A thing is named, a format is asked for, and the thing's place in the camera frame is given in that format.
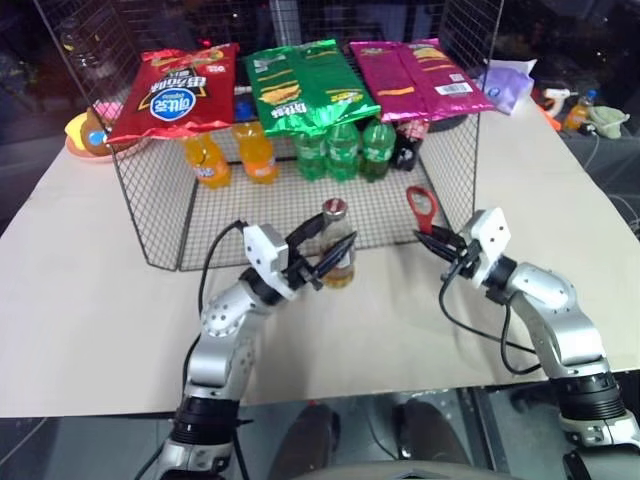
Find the bottle cap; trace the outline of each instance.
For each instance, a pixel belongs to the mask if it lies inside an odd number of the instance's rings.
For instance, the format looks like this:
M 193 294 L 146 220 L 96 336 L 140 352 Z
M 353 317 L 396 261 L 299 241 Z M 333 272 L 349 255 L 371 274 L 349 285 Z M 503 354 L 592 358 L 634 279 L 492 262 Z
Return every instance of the bottle cap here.
M 347 202 L 341 198 L 330 198 L 322 204 L 322 212 L 331 221 L 340 220 L 347 214 Z
M 251 102 L 246 100 L 238 100 L 236 102 L 236 122 L 248 122 L 249 120 L 253 120 L 253 107 L 251 106 Z

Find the wire mesh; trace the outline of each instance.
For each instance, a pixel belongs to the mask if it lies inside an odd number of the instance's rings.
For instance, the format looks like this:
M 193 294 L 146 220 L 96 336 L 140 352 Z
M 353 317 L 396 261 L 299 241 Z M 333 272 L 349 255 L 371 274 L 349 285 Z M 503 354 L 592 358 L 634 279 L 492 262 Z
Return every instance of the wire mesh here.
M 193 50 L 237 42 L 240 55 L 244 56 L 282 44 L 336 38 L 348 54 L 346 44 L 350 41 L 409 42 L 438 36 L 460 66 L 477 74 L 490 58 L 502 8 L 502 0 L 34 0 L 34 3 L 88 105 L 102 102 L 102 116 L 106 113 L 106 117 L 114 118 L 138 70 L 140 53 L 145 50 Z M 82 56 L 77 54 L 78 49 L 76 53 L 65 49 L 70 23 L 73 41 L 89 46 L 84 48 L 89 54 Z M 237 84 L 248 85 L 241 60 L 237 73 Z M 469 118 L 446 134 L 429 134 L 422 150 L 425 168 L 443 210 L 456 228 L 474 209 L 478 128 L 477 116 Z M 239 161 L 237 145 L 229 131 L 214 132 L 213 136 L 229 161 Z M 274 139 L 274 144 L 278 158 L 294 156 L 288 139 Z M 367 195 L 371 202 L 379 201 L 383 206 L 398 199 L 404 201 L 399 190 L 404 187 L 399 181 L 403 174 L 399 172 L 373 185 L 357 180 L 333 184 L 330 188 L 330 180 L 309 186 L 296 177 L 293 164 L 286 162 L 281 178 L 268 187 L 272 190 L 271 197 L 252 193 L 254 189 L 249 188 L 238 167 L 234 167 L 234 185 L 230 189 L 210 192 L 196 184 L 184 161 L 182 147 L 173 141 L 141 142 L 134 149 L 116 153 L 114 163 L 146 260 L 171 270 L 200 268 L 204 245 L 211 240 L 213 228 L 226 224 L 227 217 L 269 221 L 286 231 L 295 226 L 294 219 L 298 222 L 317 212 L 324 198 L 321 196 L 332 191 L 344 192 L 347 199 L 351 190 L 357 191 L 354 198 Z M 425 183 L 412 175 L 405 174 L 404 178 Z M 281 213 L 283 205 L 289 205 L 289 198 L 306 199 L 308 192 L 315 192 L 309 194 L 308 205 L 313 205 L 313 212 Z M 267 200 L 275 202 L 269 209 L 264 208 Z M 405 238 L 396 232 L 389 233 L 395 228 L 393 222 L 377 222 L 373 214 L 358 216 L 365 219 L 359 221 L 358 228 L 369 232 L 359 240 L 358 246 L 362 248 L 410 240 L 413 223 L 402 224 L 403 235 L 408 235 Z M 372 232 L 377 239 L 371 238 Z M 220 255 L 215 260 L 218 265 L 242 261 L 233 256 L 235 253 L 225 254 L 224 250 Z

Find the glass bottle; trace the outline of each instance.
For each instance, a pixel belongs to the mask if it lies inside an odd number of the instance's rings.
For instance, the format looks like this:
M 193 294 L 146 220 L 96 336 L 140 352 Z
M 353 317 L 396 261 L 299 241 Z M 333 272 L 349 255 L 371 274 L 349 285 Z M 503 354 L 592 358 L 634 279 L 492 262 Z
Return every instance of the glass bottle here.
M 322 205 L 322 212 L 326 227 L 320 236 L 320 248 L 326 252 L 339 240 L 353 232 L 353 227 L 347 220 L 347 202 L 340 198 L 331 198 Z M 323 282 L 327 287 L 343 288 L 353 280 L 355 274 L 355 248 L 340 260 L 340 262 L 325 275 Z

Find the metal wire basket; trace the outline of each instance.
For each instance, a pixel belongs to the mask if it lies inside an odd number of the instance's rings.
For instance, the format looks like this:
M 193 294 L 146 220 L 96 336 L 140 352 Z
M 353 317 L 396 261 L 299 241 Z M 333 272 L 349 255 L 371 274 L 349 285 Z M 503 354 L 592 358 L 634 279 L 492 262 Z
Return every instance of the metal wire basket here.
M 472 76 L 491 58 L 502 0 L 34 0 L 67 69 L 87 104 L 124 103 L 140 65 L 140 53 L 161 48 L 194 50 L 237 42 L 241 55 L 283 44 L 335 38 L 411 41 L 439 37 L 441 45 Z M 74 58 L 61 36 L 69 23 L 94 47 L 92 58 Z M 248 85 L 238 65 L 237 83 Z M 274 140 L 280 177 L 274 185 L 249 183 L 232 165 L 232 185 L 201 187 L 179 143 L 147 140 L 114 153 L 114 165 L 145 259 L 168 270 L 202 268 L 206 250 L 224 225 L 236 218 L 272 223 L 283 233 L 317 213 L 322 201 L 340 195 L 359 231 L 358 248 L 413 241 L 415 220 L 404 201 L 412 184 L 431 184 L 445 217 L 460 228 L 475 209 L 479 115 L 453 128 L 429 133 L 422 164 L 411 173 L 390 172 L 374 184 L 329 179 L 308 183 L 294 168 L 286 138 Z M 213 133 L 230 163 L 238 163 L 229 131 Z M 307 245 L 308 254 L 318 253 Z M 222 244 L 213 266 L 245 262 L 241 246 Z

